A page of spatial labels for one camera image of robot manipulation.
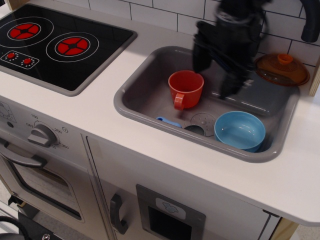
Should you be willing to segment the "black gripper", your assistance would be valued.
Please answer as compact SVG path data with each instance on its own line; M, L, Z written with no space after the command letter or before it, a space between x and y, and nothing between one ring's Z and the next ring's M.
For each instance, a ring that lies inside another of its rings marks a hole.
M219 9L215 25L205 21L196 23L193 70L200 73L215 61L227 72L220 86L220 99L236 95L253 72L253 57L261 41L262 19L261 10L251 12L245 19L238 19Z

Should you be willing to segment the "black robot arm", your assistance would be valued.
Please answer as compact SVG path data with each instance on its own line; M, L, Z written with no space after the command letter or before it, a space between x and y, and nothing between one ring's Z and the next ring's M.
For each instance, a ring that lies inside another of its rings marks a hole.
M193 70L200 73L216 62L226 75L219 89L220 99L235 95L249 79L255 66L262 30L264 0L222 0L216 10L216 24L196 24L192 51Z

